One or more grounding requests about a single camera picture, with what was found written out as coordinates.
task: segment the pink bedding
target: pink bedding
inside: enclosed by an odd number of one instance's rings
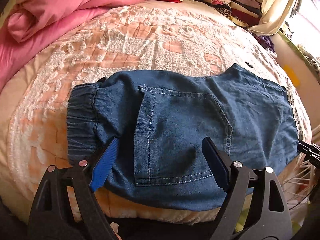
[[[144,0],[18,0],[0,29],[0,92],[38,52],[109,8]]]

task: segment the denim pants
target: denim pants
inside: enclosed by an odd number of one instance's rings
[[[278,175],[297,155],[287,90],[233,64],[218,76],[124,71],[74,87],[68,103],[71,164],[119,138],[105,187],[148,206],[204,211],[221,206],[201,152],[211,137],[232,160]]]

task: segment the black button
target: black button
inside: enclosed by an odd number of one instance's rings
[[[248,62],[245,62],[246,64],[247,64],[247,66],[249,66],[249,67],[252,67],[253,68],[253,66],[250,64],[250,63],[248,63]]]

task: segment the yellow sticky note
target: yellow sticky note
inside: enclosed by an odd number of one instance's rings
[[[284,72],[287,73],[294,87],[297,87],[298,85],[300,85],[300,80],[292,68],[290,68],[288,65],[284,65],[283,70]]]

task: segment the white curtain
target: white curtain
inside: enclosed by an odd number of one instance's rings
[[[277,33],[291,12],[294,3],[295,0],[263,0],[259,25],[252,26],[250,30],[257,35]]]

